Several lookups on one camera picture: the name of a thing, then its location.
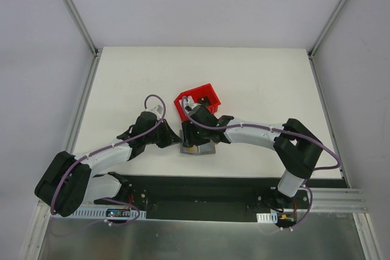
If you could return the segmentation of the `red plastic bin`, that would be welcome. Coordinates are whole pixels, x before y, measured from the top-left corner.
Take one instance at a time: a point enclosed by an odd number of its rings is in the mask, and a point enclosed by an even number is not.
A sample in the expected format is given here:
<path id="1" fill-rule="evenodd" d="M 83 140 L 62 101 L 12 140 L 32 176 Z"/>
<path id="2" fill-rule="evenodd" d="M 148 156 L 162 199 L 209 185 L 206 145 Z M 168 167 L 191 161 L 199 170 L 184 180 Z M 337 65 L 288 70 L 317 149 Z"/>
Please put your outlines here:
<path id="1" fill-rule="evenodd" d="M 174 105 L 176 107 L 176 110 L 177 110 L 179 117 L 180 117 L 180 120 L 182 122 L 185 122 L 188 119 L 186 118 L 185 113 L 182 109 L 181 101 L 182 101 L 183 97 L 189 97 L 189 96 L 191 96 L 193 98 L 193 101 L 196 104 L 199 104 L 199 103 L 197 103 L 197 100 L 199 98 L 207 96 L 211 102 L 211 106 L 206 107 L 206 108 L 210 111 L 211 114 L 215 114 L 218 110 L 218 107 L 221 104 L 215 90 L 213 89 L 213 87 L 210 83 L 207 83 L 207 84 L 204 84 L 202 86 L 198 86 L 196 88 L 181 92 L 174 100 Z"/>

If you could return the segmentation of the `grey leather card holder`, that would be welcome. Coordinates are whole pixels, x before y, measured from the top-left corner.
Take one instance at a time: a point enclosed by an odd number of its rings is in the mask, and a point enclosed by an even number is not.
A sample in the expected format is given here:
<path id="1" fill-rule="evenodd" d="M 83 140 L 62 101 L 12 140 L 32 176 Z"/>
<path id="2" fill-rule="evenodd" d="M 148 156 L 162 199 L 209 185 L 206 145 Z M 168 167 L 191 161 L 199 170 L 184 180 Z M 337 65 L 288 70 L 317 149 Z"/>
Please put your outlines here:
<path id="1" fill-rule="evenodd" d="M 213 155 L 216 153 L 215 143 L 210 141 L 200 146 L 185 147 L 183 143 L 180 144 L 180 153 L 185 155 Z"/>

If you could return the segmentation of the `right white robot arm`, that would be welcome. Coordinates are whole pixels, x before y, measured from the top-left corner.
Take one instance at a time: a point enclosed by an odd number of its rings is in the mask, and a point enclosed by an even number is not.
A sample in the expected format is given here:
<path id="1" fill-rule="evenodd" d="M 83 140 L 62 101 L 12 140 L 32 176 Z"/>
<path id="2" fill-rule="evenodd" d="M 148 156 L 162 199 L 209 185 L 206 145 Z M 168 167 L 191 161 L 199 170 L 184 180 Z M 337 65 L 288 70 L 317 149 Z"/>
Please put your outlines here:
<path id="1" fill-rule="evenodd" d="M 192 102 L 185 102 L 182 110 L 188 119 L 182 123 L 186 147 L 212 141 L 250 144 L 275 151 L 285 168 L 274 192 L 275 203 L 281 208 L 288 208 L 296 201 L 297 191 L 311 177 L 322 153 L 320 140 L 297 119 L 267 125 L 229 115 L 217 118 L 205 106 Z"/>

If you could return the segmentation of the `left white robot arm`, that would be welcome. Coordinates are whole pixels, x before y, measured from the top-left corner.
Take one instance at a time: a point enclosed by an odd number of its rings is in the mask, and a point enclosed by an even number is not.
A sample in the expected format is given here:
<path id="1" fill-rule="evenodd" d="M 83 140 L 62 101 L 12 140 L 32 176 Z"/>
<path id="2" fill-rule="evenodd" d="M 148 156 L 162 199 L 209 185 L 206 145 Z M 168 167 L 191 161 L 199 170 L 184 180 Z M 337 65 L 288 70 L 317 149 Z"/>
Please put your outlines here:
<path id="1" fill-rule="evenodd" d="M 181 142 L 166 120 L 151 111 L 142 112 L 135 124 L 101 152 L 56 154 L 35 187 L 34 194 L 53 212 L 70 216 L 81 204 L 104 198 L 114 204 L 129 203 L 132 189 L 124 176 L 109 168 L 142 154 L 147 145 L 164 149 Z"/>

